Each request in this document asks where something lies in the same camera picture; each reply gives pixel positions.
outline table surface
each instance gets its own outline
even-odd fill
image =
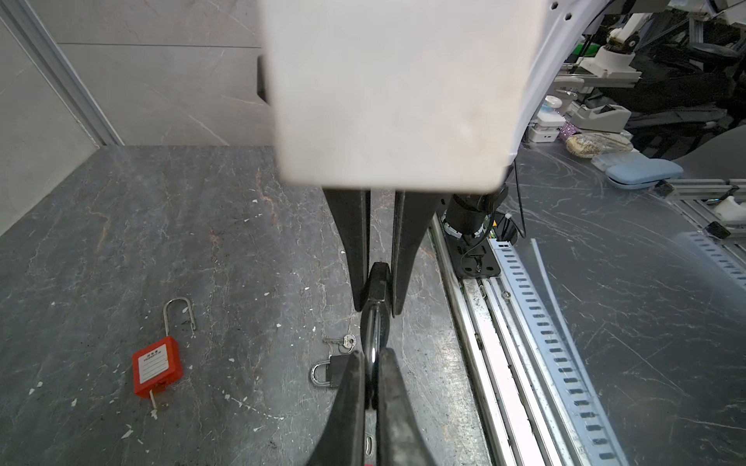
[[[392,205],[374,194],[373,261]],[[323,194],[280,183],[271,148],[102,149],[0,237],[0,283],[8,465],[302,465],[334,396],[308,379],[322,336],[359,333]],[[177,296],[197,331],[175,305],[184,378],[151,413],[131,355]],[[439,464],[488,464],[429,237],[389,346]]]
[[[743,465],[742,287],[664,200],[610,186],[558,142],[517,160],[527,234],[629,463]],[[514,195],[507,206],[518,212]]]

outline wall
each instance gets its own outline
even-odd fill
[[[270,145],[256,0],[30,0],[128,145]]]
[[[0,234],[95,150],[0,22]]]

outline purple glittery object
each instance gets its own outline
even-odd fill
[[[559,127],[559,136],[557,137],[559,138],[560,141],[567,142],[567,138],[579,132],[580,130],[577,129],[575,125],[573,125],[570,122],[567,122],[564,125]]]

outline small dark padlock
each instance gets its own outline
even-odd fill
[[[339,383],[342,381],[342,376],[345,375],[345,368],[347,368],[347,361],[350,359],[350,354],[340,354],[338,356],[332,356],[326,361],[317,362],[311,367],[311,383],[317,387],[329,387],[337,388]],[[326,365],[326,380],[319,380],[316,378],[316,369]]]

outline red padlock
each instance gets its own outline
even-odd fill
[[[175,297],[163,306],[163,323],[166,325],[166,337],[132,355],[135,379],[135,394],[138,397],[152,399],[152,394],[166,389],[166,386],[179,380],[184,375],[179,359],[179,345],[174,337],[169,336],[169,304],[184,301],[189,310],[192,331],[197,330],[192,311],[192,301],[186,297]]]

